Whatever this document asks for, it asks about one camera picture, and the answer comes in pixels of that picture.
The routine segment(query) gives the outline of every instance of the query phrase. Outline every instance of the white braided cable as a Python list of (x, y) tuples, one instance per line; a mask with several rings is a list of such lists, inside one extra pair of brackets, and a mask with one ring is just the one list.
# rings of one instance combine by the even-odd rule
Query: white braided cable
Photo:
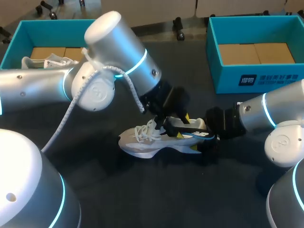
[[(132, 95), (136, 101), (137, 106), (139, 107), (139, 110), (143, 113), (144, 112), (144, 107), (142, 105), (142, 103), (139, 100), (139, 97), (137, 95), (137, 92), (135, 90), (135, 87), (130, 79), (130, 77), (122, 70), (119, 69), (115, 66), (103, 66), (102, 67), (103, 70), (112, 70), (115, 71), (121, 75), (123, 75), (123, 77), (126, 79)], [(65, 115), (63, 116), (58, 128), (56, 129), (55, 133), (52, 135), (52, 137), (50, 138), (50, 140), (47, 142), (47, 144), (42, 148), (42, 152), (44, 153), (45, 151), (48, 150), (48, 148), (53, 144), (53, 142), (55, 141), (55, 139), (58, 137), (58, 135), (60, 134), (61, 130), (63, 129), (64, 125), (66, 124), (69, 116), (71, 115), (71, 112), (73, 111), (75, 105), (77, 104), (78, 100), (80, 99), (81, 95), (83, 94), (83, 92), (85, 91), (86, 87), (91, 83), (91, 81), (97, 76), (99, 75), (100, 72), (98, 70), (96, 70), (93, 74), (91, 74), (87, 80), (83, 83), (83, 85), (81, 86), (81, 88), (79, 89), (78, 93), (76, 96), (74, 96), (71, 104), (69, 105), (69, 107), (67, 108), (67, 111), (65, 113)]]
[(115, 66), (104, 66), (103, 69), (115, 71), (115, 72), (119, 73), (120, 75), (122, 75), (124, 77), (124, 79), (127, 81), (128, 85), (130, 87), (131, 93), (132, 93), (132, 95), (134, 97), (134, 100), (135, 100), (135, 102), (136, 102), (136, 104), (139, 108), (139, 111), (141, 113), (143, 113), (144, 112), (143, 104), (139, 100), (139, 97), (138, 97), (137, 92), (135, 90), (134, 84), (133, 84), (132, 80), (130, 79), (130, 77), (122, 69), (117, 68)]

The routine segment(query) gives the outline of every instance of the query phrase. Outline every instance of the yellow accent on shoe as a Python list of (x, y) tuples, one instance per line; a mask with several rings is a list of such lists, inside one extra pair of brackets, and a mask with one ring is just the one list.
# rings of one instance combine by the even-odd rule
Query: yellow accent on shoe
[(189, 118), (188, 113), (186, 114), (186, 119), (187, 119), (187, 120), (188, 120), (188, 122), (190, 123), (190, 118)]
[(183, 139), (183, 138), (184, 138), (184, 136), (182, 136), (181, 133), (178, 133), (176, 137), (177, 137), (178, 139)]
[(198, 146), (197, 146), (197, 144), (196, 144), (196, 145), (191, 146), (190, 148), (191, 148), (192, 150), (194, 150), (194, 151), (198, 151)]

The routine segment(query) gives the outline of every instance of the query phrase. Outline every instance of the white sneaker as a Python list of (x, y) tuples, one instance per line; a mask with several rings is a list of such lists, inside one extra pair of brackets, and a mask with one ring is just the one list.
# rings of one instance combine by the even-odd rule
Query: white sneaker
[[(190, 119), (190, 124), (184, 124), (179, 118), (169, 117), (172, 126), (187, 129), (206, 130), (202, 119)], [(181, 153), (200, 153), (191, 146), (203, 142), (205, 135), (194, 130), (193, 133), (181, 133), (177, 137), (169, 137), (163, 127), (156, 130), (156, 122), (152, 119), (147, 125), (137, 126), (120, 134), (120, 148), (128, 154), (139, 158), (152, 158), (160, 149), (171, 147)]]
[(51, 54), (45, 59), (31, 59), (29, 57), (23, 57), (21, 60), (21, 69), (59, 68), (77, 63), (78, 61), (71, 60), (67, 57), (60, 57), (55, 54)]

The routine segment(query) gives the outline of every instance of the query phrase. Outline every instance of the robotic arm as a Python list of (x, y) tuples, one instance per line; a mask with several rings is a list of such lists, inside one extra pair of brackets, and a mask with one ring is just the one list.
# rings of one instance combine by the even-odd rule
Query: robotic arm
[(267, 157), (281, 167), (304, 158), (304, 80), (242, 102), (227, 110), (217, 107), (206, 113), (206, 124), (221, 139), (246, 132), (272, 130), (265, 142)]
[(77, 104), (88, 111), (106, 108), (115, 94), (114, 81), (124, 75), (134, 86), (143, 107), (158, 116), (176, 113), (184, 122), (189, 97), (183, 88), (173, 88), (161, 80), (162, 72), (126, 25), (118, 12), (98, 18), (86, 31), (89, 46), (83, 60), (62, 69), (29, 69), (0, 71), (0, 114), (55, 102), (69, 102), (84, 82), (96, 75), (83, 91)]

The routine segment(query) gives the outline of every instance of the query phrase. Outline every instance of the blue box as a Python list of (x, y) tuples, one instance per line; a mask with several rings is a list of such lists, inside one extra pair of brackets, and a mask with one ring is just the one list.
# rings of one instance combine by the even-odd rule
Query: blue box
[(95, 20), (21, 21), (5, 53), (0, 69), (20, 69), (23, 57), (34, 47), (86, 47), (85, 32)]
[[(223, 64), (220, 44), (257, 43), (286, 43), (295, 63)], [(304, 78), (304, 23), (299, 16), (210, 18), (206, 52), (217, 94), (268, 92)]]

